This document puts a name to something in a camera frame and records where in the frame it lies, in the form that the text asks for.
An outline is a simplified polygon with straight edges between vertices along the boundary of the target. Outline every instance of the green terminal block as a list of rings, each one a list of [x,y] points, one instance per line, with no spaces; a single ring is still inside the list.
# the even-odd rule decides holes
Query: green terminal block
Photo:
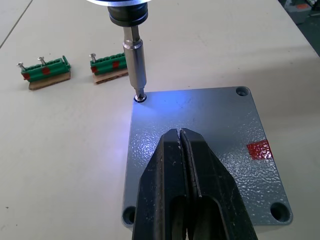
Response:
[[[19,66],[24,80],[33,83],[70,72],[71,66],[65,56],[48,62],[45,62],[43,58],[39,60],[41,64],[29,67]]]
[[[90,61],[90,66],[91,71],[96,76],[127,68],[127,62],[124,53],[119,53],[117,55],[107,56],[99,59],[95,59],[95,56],[95,54],[90,55],[90,57],[92,58],[92,60]]]

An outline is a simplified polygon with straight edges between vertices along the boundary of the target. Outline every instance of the screw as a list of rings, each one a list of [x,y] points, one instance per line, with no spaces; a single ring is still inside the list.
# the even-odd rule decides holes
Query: screw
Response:
[[[91,53],[89,55],[90,58],[92,58],[92,62],[95,63],[96,62],[96,54],[95,53]]]
[[[43,66],[46,65],[46,62],[45,62],[43,56],[38,57],[38,60],[41,62],[41,64],[42,64]]]
[[[19,62],[16,66],[17,66],[18,68],[21,68],[23,71],[26,70],[26,68],[24,67],[23,62]]]

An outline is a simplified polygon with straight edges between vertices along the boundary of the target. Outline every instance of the wooden base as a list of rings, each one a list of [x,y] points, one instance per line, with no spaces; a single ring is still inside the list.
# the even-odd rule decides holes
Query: wooden base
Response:
[[[70,78],[71,78],[71,71],[63,73],[63,74],[59,74],[56,76],[51,76],[51,77],[45,78],[43,80],[30,82],[29,89],[30,90],[42,89],[44,87],[69,80]]]
[[[113,71],[113,72],[108,72],[105,74],[100,74],[100,75],[93,74],[93,81],[95,84],[102,84],[102,83],[105,83],[110,80],[117,79],[119,77],[126,76],[126,75],[128,75],[127,68],[120,69],[120,70]]]

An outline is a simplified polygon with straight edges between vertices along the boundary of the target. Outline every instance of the gray metal plate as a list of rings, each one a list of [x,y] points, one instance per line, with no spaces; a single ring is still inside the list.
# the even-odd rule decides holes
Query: gray metal plate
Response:
[[[133,101],[123,211],[136,206],[139,179],[161,135],[169,129],[188,128],[203,135],[232,174],[252,224],[291,223],[293,214],[271,153],[254,160],[247,147],[266,140],[252,95],[248,89],[246,96],[236,90],[223,87],[148,92],[145,102]],[[285,218],[278,216],[286,211]]]

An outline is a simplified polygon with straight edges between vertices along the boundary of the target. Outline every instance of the red mark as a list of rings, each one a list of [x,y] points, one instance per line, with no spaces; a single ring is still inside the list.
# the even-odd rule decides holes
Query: red mark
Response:
[[[268,140],[262,140],[246,146],[253,160],[264,160],[273,158]]]
[[[48,67],[44,67],[44,68],[42,68],[42,73],[43,73],[43,75],[48,75],[48,74],[50,74],[50,69]]]
[[[296,5],[297,9],[306,9],[307,7],[308,7],[308,4],[306,4],[306,3]]]
[[[29,73],[22,73],[22,76],[24,80],[29,80],[30,79],[30,74]]]
[[[118,68],[119,67],[119,61],[114,61],[113,63],[112,63],[112,68],[113,69],[116,69],[116,68]]]
[[[92,66],[92,67],[91,67],[91,72],[93,72],[93,73],[98,72],[97,67],[96,67],[96,66]]]

